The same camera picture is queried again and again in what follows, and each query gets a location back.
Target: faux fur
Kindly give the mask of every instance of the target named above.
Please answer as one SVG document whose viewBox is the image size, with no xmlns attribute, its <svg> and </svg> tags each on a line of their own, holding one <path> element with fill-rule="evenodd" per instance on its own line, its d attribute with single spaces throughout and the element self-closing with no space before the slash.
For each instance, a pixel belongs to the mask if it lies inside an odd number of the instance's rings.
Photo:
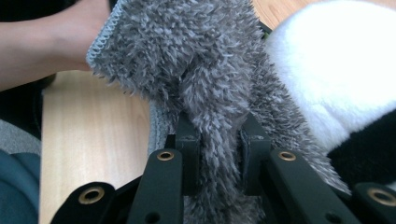
<svg viewBox="0 0 396 224">
<path fill-rule="evenodd" d="M 248 0 L 120 0 L 89 51 L 95 74 L 163 109 L 166 133 L 186 110 L 203 135 L 203 188 L 186 198 L 186 223 L 263 219 L 260 199 L 243 195 L 240 185 L 236 139 L 249 111 L 273 147 L 302 152 L 327 183 L 347 191 L 277 76 L 261 35 Z"/>
</svg>

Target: black fabric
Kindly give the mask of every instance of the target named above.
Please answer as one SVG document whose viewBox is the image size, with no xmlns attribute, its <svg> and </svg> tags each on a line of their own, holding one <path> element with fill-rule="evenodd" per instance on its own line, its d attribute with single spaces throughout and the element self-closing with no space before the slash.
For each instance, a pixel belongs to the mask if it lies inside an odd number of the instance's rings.
<svg viewBox="0 0 396 224">
<path fill-rule="evenodd" d="M 360 182 L 389 184 L 396 180 L 396 110 L 353 133 L 329 154 L 341 178 L 354 187 Z"/>
<path fill-rule="evenodd" d="M 42 95 L 37 82 L 0 92 L 0 119 L 41 139 Z"/>
<path fill-rule="evenodd" d="M 52 15 L 72 5 L 70 0 L 1 0 L 0 21 L 27 21 Z"/>
<path fill-rule="evenodd" d="M 118 0 L 108 0 L 108 4 L 110 6 L 110 10 L 117 4 Z"/>
</svg>

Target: wooden table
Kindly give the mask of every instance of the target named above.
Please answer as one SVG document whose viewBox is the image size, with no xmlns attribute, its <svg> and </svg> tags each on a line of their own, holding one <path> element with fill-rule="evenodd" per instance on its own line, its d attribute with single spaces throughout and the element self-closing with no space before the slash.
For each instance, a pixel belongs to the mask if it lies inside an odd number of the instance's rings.
<svg viewBox="0 0 396 224">
<path fill-rule="evenodd" d="M 254 0 L 253 5 L 274 29 L 316 1 Z M 375 1 L 396 8 L 394 0 Z M 59 73 L 44 97 L 39 223 L 50 223 L 67 196 L 86 183 L 119 188 L 141 175 L 148 138 L 147 102 L 91 73 Z"/>
</svg>

